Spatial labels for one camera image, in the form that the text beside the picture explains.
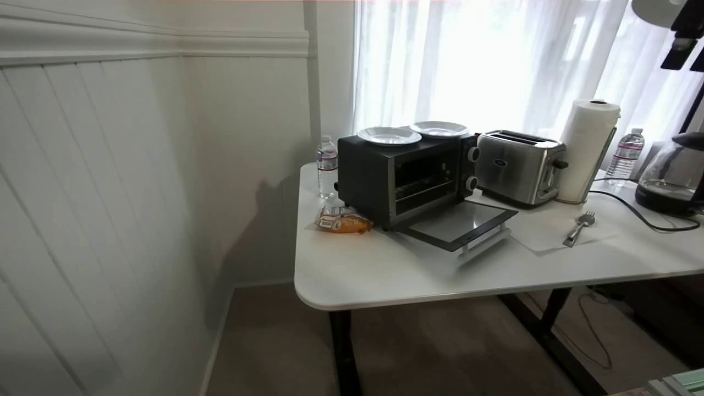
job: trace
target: toaster oven door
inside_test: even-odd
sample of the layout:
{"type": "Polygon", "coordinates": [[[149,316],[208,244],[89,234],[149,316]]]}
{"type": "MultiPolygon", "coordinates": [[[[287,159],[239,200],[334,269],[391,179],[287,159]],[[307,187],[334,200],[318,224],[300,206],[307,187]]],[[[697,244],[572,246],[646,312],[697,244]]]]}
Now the toaster oven door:
{"type": "Polygon", "coordinates": [[[398,231],[438,248],[457,251],[481,244],[481,240],[498,234],[503,222],[515,213],[517,212],[509,209],[464,200],[406,222],[398,231]]]}

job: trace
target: electrical cord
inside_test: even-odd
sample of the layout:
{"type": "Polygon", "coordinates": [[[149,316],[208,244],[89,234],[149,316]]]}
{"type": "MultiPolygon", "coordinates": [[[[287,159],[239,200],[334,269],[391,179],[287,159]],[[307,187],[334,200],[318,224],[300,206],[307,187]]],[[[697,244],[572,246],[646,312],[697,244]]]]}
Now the electrical cord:
{"type": "Polygon", "coordinates": [[[682,222],[689,222],[685,228],[658,228],[658,224],[649,222],[634,206],[628,206],[625,198],[620,198],[620,197],[616,197],[612,192],[590,190],[590,193],[608,197],[608,198],[623,203],[641,224],[646,224],[649,230],[655,230],[655,231],[680,234],[680,231],[699,230],[699,222],[694,218],[677,218],[682,222]]]}
{"type": "MultiPolygon", "coordinates": [[[[540,308],[540,305],[539,305],[529,294],[525,294],[525,295],[528,295],[529,305],[532,305],[539,312],[546,312],[546,310],[540,308]]],[[[591,324],[591,320],[590,320],[590,316],[586,316],[586,308],[585,308],[585,305],[582,305],[582,300],[590,298],[590,295],[591,295],[591,294],[581,295],[581,298],[576,300],[576,306],[579,306],[579,312],[581,312],[581,317],[585,320],[585,324],[586,324],[593,341],[597,343],[601,353],[604,355],[604,362],[597,362],[595,357],[591,357],[590,353],[585,353],[585,350],[582,350],[567,332],[563,332],[557,324],[554,324],[554,330],[557,330],[581,357],[590,358],[595,367],[601,367],[601,369],[612,369],[612,367],[613,367],[613,358],[612,358],[607,345],[603,343],[603,339],[597,336],[597,332],[595,332],[595,328],[593,328],[593,324],[591,324]]]]}

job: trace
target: beige carpet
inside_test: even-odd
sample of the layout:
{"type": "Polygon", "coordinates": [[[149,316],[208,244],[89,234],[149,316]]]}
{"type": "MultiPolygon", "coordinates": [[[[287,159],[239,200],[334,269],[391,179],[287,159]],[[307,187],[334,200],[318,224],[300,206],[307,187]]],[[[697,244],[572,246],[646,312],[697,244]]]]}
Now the beige carpet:
{"type": "MultiPolygon", "coordinates": [[[[542,306],[546,294],[523,301],[542,306]]],[[[613,305],[586,290],[572,294],[557,332],[582,350],[576,357],[608,393],[685,369],[613,305]]],[[[352,341],[367,396],[579,394],[492,298],[358,310],[352,341]]],[[[334,396],[327,317],[303,306],[293,286],[237,290],[207,394],[334,396]]]]}

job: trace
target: white table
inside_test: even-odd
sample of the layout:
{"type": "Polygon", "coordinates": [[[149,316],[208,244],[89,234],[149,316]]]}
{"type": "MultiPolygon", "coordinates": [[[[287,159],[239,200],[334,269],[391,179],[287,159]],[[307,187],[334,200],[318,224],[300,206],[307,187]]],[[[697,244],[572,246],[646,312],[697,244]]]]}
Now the white table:
{"type": "MultiPolygon", "coordinates": [[[[557,357],[567,355],[565,349],[550,350],[557,341],[550,327],[570,286],[704,273],[704,230],[650,231],[607,197],[590,197],[586,206],[550,203],[520,212],[506,222],[512,236],[471,262],[464,255],[377,230],[360,236],[323,234],[315,228],[317,212],[315,165],[303,165],[295,290],[307,306],[330,312],[342,394],[360,393],[349,343],[349,310],[554,289],[540,320],[535,320],[515,298],[503,298],[503,301],[554,358],[570,362],[570,357],[557,357]],[[595,213],[595,224],[582,231],[573,248],[565,248],[560,242],[585,208],[595,213]]],[[[650,213],[650,218],[668,224],[661,215],[650,213]]],[[[570,369],[570,376],[585,376],[581,365],[576,375],[570,369]]],[[[586,394],[603,393],[590,379],[581,386],[586,387],[586,394]]]]}

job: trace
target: paper towel roll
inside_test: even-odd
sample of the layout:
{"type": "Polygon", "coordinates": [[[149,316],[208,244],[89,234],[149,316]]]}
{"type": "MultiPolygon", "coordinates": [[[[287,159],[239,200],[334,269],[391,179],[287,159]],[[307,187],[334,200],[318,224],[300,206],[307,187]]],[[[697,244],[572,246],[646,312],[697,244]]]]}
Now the paper towel roll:
{"type": "Polygon", "coordinates": [[[573,101],[565,132],[567,170],[558,177],[557,198],[582,203],[604,151],[612,144],[617,122],[617,107],[604,101],[573,101]]]}

